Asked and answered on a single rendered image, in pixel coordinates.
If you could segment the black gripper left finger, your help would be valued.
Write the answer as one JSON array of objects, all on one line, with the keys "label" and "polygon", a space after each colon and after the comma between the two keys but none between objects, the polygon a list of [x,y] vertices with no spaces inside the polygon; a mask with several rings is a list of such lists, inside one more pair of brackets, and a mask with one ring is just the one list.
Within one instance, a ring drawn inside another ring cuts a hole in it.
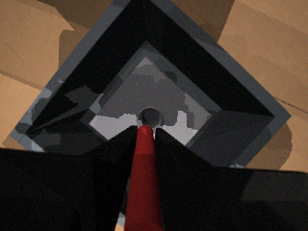
[{"label": "black gripper left finger", "polygon": [[115,231],[137,132],[131,125],[81,155],[0,147],[0,202],[73,209],[82,231]]}]

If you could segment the grey open box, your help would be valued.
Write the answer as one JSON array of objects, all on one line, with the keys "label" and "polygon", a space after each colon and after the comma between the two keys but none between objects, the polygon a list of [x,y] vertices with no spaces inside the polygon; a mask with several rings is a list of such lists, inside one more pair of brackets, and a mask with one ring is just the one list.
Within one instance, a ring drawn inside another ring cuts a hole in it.
[{"label": "grey open box", "polygon": [[215,167],[245,168],[292,116],[170,0],[114,0],[10,137],[26,151],[100,146],[90,123],[144,57],[212,115],[185,146]]}]

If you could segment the red peg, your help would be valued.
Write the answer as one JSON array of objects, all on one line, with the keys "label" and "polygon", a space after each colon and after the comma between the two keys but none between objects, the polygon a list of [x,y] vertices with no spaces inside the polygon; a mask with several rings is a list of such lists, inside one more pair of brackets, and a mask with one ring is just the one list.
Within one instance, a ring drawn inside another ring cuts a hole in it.
[{"label": "red peg", "polygon": [[123,231],[164,231],[153,129],[138,128]]}]

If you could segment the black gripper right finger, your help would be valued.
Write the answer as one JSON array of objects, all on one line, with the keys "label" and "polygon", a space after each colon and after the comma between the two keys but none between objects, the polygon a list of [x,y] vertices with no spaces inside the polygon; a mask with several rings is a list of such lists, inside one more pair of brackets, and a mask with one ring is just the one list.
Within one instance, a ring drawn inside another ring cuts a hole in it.
[{"label": "black gripper right finger", "polygon": [[165,231],[212,231],[229,200],[308,206],[308,172],[215,167],[163,128],[156,128],[154,146]]}]

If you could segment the grey plate with round hole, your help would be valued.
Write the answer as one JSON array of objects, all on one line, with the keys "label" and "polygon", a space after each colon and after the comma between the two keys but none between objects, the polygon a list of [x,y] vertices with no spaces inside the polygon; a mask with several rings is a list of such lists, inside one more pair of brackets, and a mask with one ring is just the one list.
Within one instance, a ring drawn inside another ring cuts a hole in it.
[{"label": "grey plate with round hole", "polygon": [[[147,121],[144,113],[158,117]],[[148,125],[166,132],[186,145],[212,115],[144,57],[101,108],[90,125],[109,140],[131,125]]]}]

